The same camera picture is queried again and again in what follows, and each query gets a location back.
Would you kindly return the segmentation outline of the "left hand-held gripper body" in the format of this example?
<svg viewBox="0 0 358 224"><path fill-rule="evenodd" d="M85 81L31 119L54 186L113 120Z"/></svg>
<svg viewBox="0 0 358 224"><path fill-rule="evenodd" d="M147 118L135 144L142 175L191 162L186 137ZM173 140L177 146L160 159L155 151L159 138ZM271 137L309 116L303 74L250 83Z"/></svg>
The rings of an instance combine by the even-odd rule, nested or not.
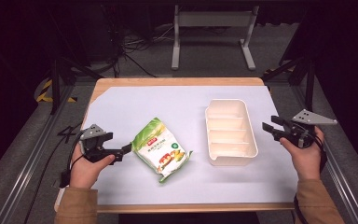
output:
<svg viewBox="0 0 358 224"><path fill-rule="evenodd" d="M85 129L80 135L80 149L84 157L90 162L97 162L104 159L108 155L114 155L115 159L112 161L114 164L117 161L117 152L119 149L105 149L103 143L107 134L101 127L92 124L88 129Z"/></svg>

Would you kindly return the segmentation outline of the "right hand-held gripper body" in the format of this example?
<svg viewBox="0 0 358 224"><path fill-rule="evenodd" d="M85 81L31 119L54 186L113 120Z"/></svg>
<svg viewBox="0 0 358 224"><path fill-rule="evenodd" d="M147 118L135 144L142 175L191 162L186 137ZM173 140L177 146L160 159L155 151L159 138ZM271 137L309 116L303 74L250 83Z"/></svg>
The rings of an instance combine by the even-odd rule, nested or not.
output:
<svg viewBox="0 0 358 224"><path fill-rule="evenodd" d="M330 119L316 113L303 109L289 121L289 126L283 126L284 131L279 130L278 133L272 134L275 141L279 141L282 137L289 140L298 148L310 147L314 141L322 148L322 140L315 132L316 125L337 125L336 119Z"/></svg>

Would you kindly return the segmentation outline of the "green and white snack bag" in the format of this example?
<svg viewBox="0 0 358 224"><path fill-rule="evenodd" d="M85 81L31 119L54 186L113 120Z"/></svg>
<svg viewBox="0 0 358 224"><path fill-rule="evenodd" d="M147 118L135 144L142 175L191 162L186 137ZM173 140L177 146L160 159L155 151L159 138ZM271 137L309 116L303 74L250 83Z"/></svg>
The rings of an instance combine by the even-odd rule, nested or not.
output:
<svg viewBox="0 0 358 224"><path fill-rule="evenodd" d="M164 183L190 159L192 152L185 151L173 133L159 119L151 119L131 141L131 150Z"/></svg>

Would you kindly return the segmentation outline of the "white divided plastic container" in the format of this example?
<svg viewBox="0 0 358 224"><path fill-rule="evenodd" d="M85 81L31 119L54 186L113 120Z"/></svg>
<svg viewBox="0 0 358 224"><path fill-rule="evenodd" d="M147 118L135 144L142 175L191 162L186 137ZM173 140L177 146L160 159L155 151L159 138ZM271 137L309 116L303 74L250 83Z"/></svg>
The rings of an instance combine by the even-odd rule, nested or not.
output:
<svg viewBox="0 0 358 224"><path fill-rule="evenodd" d="M210 164L245 166L258 154L246 103L213 99L205 110Z"/></svg>

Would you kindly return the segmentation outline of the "person's left hand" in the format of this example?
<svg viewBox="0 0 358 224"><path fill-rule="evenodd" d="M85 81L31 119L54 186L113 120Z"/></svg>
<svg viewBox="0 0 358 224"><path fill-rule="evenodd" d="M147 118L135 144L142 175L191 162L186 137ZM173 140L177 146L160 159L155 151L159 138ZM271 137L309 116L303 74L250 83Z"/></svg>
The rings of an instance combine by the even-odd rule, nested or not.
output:
<svg viewBox="0 0 358 224"><path fill-rule="evenodd" d="M90 162L81 153L77 144L71 159L71 188L90 189L97 181L100 172L115 159L114 155L108 155L97 162Z"/></svg>

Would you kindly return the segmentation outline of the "person's right hand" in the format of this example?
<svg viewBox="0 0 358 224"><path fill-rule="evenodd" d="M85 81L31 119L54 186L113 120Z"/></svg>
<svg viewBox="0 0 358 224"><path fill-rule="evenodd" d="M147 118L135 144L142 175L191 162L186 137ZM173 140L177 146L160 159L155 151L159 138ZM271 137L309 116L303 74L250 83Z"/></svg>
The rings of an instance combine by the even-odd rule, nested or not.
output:
<svg viewBox="0 0 358 224"><path fill-rule="evenodd" d="M299 180L321 179L320 164L322 151L317 145L317 141L314 141L310 147L304 149L296 147L284 137L280 139L280 143L291 155Z"/></svg>

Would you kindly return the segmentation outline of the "black floor tape mark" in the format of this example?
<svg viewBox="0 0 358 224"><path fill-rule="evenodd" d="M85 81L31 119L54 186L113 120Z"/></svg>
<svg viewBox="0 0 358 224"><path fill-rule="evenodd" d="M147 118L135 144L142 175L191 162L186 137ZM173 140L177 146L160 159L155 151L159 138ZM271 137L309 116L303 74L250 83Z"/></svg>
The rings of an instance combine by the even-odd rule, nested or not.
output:
<svg viewBox="0 0 358 224"><path fill-rule="evenodd" d="M74 135L74 130L79 126L79 124L77 124L76 126L67 126L66 128L64 128L63 130L59 131L57 133L58 136L71 136Z"/></svg>

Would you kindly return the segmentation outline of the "black metal stand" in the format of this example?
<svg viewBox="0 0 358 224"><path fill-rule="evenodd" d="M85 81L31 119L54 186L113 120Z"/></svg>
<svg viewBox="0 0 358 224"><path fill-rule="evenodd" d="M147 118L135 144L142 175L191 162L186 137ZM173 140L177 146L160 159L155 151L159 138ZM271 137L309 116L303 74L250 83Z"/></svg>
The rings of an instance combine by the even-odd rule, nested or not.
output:
<svg viewBox="0 0 358 224"><path fill-rule="evenodd" d="M50 75L52 80L52 109L50 112L51 115L54 115L58 111L61 102L63 102L60 90L60 81L62 80L65 85L75 85L76 75L75 72L71 70L72 67L80 71L86 77L91 77L95 80L102 78L102 76L97 74L96 72L67 58L60 57L54 59L51 63Z"/></svg>
<svg viewBox="0 0 358 224"><path fill-rule="evenodd" d="M314 88L314 61L310 58L300 57L298 59L289 61L279 66L278 68L266 71L261 79L266 82L279 74L282 74L289 69L293 69L293 72L288 78L288 82L291 86L297 86L305 77L306 81L306 90L305 90L305 107L308 110L312 110L313 102L313 88Z"/></svg>

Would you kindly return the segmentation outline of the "yellow and black floor tape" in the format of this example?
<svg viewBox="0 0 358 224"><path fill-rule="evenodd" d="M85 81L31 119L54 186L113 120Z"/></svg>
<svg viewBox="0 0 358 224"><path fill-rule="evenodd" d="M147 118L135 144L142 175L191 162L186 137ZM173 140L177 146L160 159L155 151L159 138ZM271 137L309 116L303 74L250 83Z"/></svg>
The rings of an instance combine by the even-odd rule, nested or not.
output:
<svg viewBox="0 0 358 224"><path fill-rule="evenodd" d="M39 93L39 95L36 97L36 101L37 102L48 102L48 103L52 103L53 102L53 98L47 96L48 90L49 88L52 86L52 79L48 78L45 82L45 84L42 87L41 92Z"/></svg>

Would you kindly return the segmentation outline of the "white table mat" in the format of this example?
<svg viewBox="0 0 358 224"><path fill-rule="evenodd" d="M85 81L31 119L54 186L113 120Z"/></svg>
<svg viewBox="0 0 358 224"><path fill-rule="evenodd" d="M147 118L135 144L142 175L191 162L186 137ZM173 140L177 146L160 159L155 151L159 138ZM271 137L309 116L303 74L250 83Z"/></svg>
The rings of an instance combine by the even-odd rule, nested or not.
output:
<svg viewBox="0 0 358 224"><path fill-rule="evenodd" d="M213 99L245 102L258 147L245 166L208 160L205 110ZM264 86L112 87L95 99L84 124L113 133L106 148L120 148L153 118L160 119L190 160L166 182L134 153L105 168L95 184L100 205L276 203L290 207L296 172L287 151L262 125L276 108Z"/></svg>

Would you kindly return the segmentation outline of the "aluminium rail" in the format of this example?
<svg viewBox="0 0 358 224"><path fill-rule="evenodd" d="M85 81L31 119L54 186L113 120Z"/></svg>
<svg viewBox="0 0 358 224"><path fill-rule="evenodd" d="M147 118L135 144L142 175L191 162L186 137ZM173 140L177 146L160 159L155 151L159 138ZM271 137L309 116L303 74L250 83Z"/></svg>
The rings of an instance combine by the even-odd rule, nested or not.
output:
<svg viewBox="0 0 358 224"><path fill-rule="evenodd" d="M37 141L28 154L27 161L24 163L11 192L0 211L0 224L7 224L21 199L23 192L26 190L29 181L32 178L35 167L38 164L42 153L46 149L46 144L54 125L57 123L58 117L61 114L64 103L70 97L73 86L65 86L62 88L62 95L59 97L61 101L52 115L48 115L47 121L44 123L41 134L38 135Z"/></svg>
<svg viewBox="0 0 358 224"><path fill-rule="evenodd" d="M328 142L324 143L324 149L327 154L326 169L335 184L335 189L339 194L340 201L344 204L345 210L351 218L351 223L358 224L358 202L351 190L348 179L337 163L337 159Z"/></svg>

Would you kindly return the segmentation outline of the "white metal desk frame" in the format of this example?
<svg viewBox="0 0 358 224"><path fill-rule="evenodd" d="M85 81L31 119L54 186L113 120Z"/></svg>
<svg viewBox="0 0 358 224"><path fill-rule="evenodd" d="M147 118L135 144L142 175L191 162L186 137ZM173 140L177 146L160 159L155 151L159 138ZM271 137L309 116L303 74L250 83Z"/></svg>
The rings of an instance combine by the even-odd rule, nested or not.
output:
<svg viewBox="0 0 358 224"><path fill-rule="evenodd" d="M239 41L239 44L248 69L254 71L255 62L249 49L249 43L258 10L259 6L242 11L183 11L176 5L173 18L172 70L179 69L181 27L242 27L245 29L245 36Z"/></svg>

